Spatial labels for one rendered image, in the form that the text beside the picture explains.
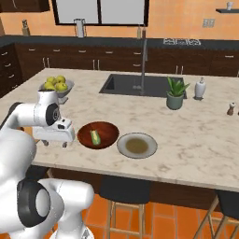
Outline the grey tall tap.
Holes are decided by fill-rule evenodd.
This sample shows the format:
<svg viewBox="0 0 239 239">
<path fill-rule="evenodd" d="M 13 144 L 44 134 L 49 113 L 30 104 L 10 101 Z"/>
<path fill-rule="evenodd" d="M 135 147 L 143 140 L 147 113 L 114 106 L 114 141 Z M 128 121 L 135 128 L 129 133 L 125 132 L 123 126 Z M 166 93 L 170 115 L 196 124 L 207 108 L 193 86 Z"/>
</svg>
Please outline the grey tall tap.
<svg viewBox="0 0 239 239">
<path fill-rule="evenodd" d="M 141 95 L 144 95 L 145 88 L 145 69 L 146 61 L 148 60 L 148 40 L 143 39 L 143 56 L 142 56 L 142 74 L 141 74 Z"/>
</svg>

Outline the white soap dispenser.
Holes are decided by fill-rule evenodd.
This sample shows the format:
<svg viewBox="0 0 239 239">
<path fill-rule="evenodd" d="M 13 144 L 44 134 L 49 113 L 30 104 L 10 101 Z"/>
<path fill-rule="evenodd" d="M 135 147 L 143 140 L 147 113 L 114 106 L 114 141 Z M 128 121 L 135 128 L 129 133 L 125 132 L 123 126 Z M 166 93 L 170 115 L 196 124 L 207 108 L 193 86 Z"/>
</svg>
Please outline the white soap dispenser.
<svg viewBox="0 0 239 239">
<path fill-rule="evenodd" d="M 197 100 L 202 99 L 204 96 L 205 88 L 206 88 L 206 84 L 205 84 L 204 78 L 201 77 L 201 79 L 195 84 L 194 98 Z"/>
</svg>

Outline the black framed window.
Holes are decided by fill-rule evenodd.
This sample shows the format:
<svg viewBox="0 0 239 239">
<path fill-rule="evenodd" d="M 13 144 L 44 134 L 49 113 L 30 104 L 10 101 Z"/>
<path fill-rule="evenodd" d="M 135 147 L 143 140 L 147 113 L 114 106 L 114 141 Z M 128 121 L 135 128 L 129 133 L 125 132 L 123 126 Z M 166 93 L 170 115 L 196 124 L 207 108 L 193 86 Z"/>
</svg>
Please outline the black framed window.
<svg viewBox="0 0 239 239">
<path fill-rule="evenodd" d="M 149 0 L 51 0 L 55 23 L 89 26 L 148 25 Z"/>
</svg>

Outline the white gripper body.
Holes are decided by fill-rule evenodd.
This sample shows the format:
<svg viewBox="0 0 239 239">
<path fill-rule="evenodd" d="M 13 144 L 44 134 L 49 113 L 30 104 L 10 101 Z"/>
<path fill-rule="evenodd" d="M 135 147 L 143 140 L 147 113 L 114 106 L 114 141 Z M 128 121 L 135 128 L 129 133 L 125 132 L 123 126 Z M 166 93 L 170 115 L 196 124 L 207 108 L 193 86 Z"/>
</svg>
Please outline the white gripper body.
<svg viewBox="0 0 239 239">
<path fill-rule="evenodd" d="M 33 137 L 39 140 L 46 141 L 61 141 L 61 142 L 73 142 L 75 139 L 75 131 L 72 127 L 67 129 L 51 127 L 38 127 L 33 128 Z"/>
</svg>

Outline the brown and grey jar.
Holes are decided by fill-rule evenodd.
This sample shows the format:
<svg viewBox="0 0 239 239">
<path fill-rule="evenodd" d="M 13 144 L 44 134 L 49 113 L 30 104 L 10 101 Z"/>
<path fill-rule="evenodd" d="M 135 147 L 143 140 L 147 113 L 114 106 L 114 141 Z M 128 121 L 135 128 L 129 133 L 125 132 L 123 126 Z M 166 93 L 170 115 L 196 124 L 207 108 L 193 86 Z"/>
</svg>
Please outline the brown and grey jar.
<svg viewBox="0 0 239 239">
<path fill-rule="evenodd" d="M 22 34 L 24 36 L 29 36 L 30 35 L 30 29 L 28 27 L 27 20 L 22 20 Z"/>
</svg>

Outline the dark brown drawer unit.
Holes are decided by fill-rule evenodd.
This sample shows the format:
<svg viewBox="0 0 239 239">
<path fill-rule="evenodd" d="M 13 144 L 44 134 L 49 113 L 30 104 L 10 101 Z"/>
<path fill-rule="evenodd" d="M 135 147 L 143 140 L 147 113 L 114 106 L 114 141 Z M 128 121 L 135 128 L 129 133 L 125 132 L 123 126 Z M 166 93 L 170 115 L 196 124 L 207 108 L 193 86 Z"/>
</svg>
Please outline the dark brown drawer unit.
<svg viewBox="0 0 239 239">
<path fill-rule="evenodd" d="M 22 84 L 21 67 L 13 44 L 0 47 L 0 98 Z"/>
</svg>

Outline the brown pepper mill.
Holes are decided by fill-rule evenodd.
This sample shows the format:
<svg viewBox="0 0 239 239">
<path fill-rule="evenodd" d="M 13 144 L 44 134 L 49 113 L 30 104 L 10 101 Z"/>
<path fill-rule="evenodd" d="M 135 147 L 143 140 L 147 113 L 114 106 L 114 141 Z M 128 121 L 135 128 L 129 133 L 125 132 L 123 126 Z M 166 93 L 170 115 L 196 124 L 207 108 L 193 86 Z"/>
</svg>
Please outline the brown pepper mill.
<svg viewBox="0 0 239 239">
<path fill-rule="evenodd" d="M 234 111 L 235 106 L 236 106 L 235 102 L 229 103 L 229 109 L 227 111 L 227 115 L 229 115 L 229 116 L 233 115 L 233 111 Z"/>
</svg>

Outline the hob with white grates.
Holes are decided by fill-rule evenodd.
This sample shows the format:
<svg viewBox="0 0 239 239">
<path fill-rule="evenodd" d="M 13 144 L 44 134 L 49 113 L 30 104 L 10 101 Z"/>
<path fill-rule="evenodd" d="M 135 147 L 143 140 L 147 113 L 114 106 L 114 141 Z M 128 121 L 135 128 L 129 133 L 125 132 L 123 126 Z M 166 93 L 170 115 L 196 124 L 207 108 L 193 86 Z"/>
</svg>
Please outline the hob with white grates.
<svg viewBox="0 0 239 239">
<path fill-rule="evenodd" d="M 192 38 L 164 38 L 163 45 L 167 46 L 201 46 L 199 39 Z"/>
</svg>

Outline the grey fruit bowl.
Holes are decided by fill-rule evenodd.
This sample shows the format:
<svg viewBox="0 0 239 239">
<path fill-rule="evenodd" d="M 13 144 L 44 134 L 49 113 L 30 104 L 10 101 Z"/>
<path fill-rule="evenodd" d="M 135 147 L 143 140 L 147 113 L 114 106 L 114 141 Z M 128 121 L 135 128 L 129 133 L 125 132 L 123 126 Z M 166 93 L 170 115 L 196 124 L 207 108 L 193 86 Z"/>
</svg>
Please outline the grey fruit bowl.
<svg viewBox="0 0 239 239">
<path fill-rule="evenodd" d="M 75 85 L 75 83 L 71 80 L 66 80 L 65 84 L 68 86 L 68 89 L 66 91 L 54 91 L 54 93 L 52 94 L 53 100 L 56 100 L 59 105 L 63 105 L 68 100 L 67 94 L 72 90 L 72 88 Z M 41 101 L 42 91 L 53 91 L 53 90 L 45 90 L 43 83 L 38 90 L 38 101 Z"/>
</svg>

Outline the dark brown cupboard run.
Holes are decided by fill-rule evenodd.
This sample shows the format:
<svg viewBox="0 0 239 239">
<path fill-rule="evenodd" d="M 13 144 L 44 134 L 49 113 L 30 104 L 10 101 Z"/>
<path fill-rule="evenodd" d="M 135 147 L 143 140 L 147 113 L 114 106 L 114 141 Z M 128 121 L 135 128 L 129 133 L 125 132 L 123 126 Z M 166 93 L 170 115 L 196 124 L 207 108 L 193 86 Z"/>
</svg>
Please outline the dark brown cupboard run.
<svg viewBox="0 0 239 239">
<path fill-rule="evenodd" d="M 29 78 L 44 68 L 141 72 L 143 43 L 21 42 L 15 45 L 22 74 Z M 146 72 L 239 77 L 239 49 L 153 46 L 148 43 Z"/>
</svg>

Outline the brown wooden plate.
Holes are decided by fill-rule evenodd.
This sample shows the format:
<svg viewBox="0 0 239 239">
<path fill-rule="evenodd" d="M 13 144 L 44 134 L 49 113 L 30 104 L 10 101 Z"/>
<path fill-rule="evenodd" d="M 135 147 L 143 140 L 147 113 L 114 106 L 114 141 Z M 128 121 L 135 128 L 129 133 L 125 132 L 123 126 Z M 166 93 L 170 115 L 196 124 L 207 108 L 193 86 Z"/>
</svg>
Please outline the brown wooden plate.
<svg viewBox="0 0 239 239">
<path fill-rule="evenodd" d="M 96 131 L 100 138 L 100 143 L 95 145 L 91 137 L 91 131 Z M 120 135 L 117 126 L 106 121 L 93 121 L 82 126 L 77 132 L 77 140 L 86 148 L 103 149 L 113 145 Z"/>
</svg>

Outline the black stool with wooden legs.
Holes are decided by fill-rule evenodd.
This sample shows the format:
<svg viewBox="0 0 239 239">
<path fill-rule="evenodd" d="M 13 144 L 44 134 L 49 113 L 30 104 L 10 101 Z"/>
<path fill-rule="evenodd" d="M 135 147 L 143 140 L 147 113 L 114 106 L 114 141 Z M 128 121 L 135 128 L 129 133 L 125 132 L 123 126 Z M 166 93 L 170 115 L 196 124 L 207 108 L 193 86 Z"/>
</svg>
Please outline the black stool with wooden legs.
<svg viewBox="0 0 239 239">
<path fill-rule="evenodd" d="M 222 213 L 222 219 L 212 216 L 217 206 Z M 222 230 L 228 224 L 234 226 L 230 239 L 235 239 L 237 233 L 239 233 L 239 192 L 216 190 L 216 197 L 207 210 L 193 239 L 198 239 L 206 223 L 209 223 L 211 239 L 219 239 Z"/>
<path fill-rule="evenodd" d="M 53 174 L 48 167 L 31 165 L 26 172 L 26 177 L 38 181 L 42 178 L 53 178 Z"/>
<path fill-rule="evenodd" d="M 108 200 L 106 239 L 110 239 L 112 232 L 125 233 L 143 239 L 146 229 L 146 204 L 149 202 L 149 189 L 150 182 L 148 180 L 120 176 L 103 177 L 99 195 Z M 138 210 L 138 232 L 116 227 L 118 206 Z"/>
</svg>

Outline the grey wall socket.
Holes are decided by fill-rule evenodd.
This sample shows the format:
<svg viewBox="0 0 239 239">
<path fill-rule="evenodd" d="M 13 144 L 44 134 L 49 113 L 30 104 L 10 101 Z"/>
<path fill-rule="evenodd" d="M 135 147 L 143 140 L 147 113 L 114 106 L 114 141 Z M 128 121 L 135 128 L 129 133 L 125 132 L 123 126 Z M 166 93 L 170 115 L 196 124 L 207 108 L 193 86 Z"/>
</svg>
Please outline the grey wall socket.
<svg viewBox="0 0 239 239">
<path fill-rule="evenodd" d="M 203 28 L 213 28 L 215 26 L 215 19 L 204 19 Z"/>
</svg>

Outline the green plant in grey pot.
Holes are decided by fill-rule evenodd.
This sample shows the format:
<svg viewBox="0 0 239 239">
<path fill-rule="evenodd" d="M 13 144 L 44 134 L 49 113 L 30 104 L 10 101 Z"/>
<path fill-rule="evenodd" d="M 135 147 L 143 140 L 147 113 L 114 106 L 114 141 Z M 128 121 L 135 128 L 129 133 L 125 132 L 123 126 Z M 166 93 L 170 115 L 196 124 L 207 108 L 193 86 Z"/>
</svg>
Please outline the green plant in grey pot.
<svg viewBox="0 0 239 239">
<path fill-rule="evenodd" d="M 170 91 L 166 93 L 166 105 L 171 110 L 178 110 L 183 105 L 186 89 L 190 84 L 185 84 L 183 80 L 167 78 Z"/>
</svg>

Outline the grey bowl with brown inside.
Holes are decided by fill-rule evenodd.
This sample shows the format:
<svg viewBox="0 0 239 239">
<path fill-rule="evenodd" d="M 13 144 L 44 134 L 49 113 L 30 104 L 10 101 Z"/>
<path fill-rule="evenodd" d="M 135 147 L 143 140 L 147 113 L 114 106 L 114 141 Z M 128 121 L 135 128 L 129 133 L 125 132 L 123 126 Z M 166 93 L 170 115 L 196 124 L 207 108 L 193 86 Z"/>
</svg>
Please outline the grey bowl with brown inside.
<svg viewBox="0 0 239 239">
<path fill-rule="evenodd" d="M 117 142 L 118 151 L 131 159 L 145 159 L 158 149 L 156 140 L 143 133 L 129 133 L 121 136 Z"/>
</svg>

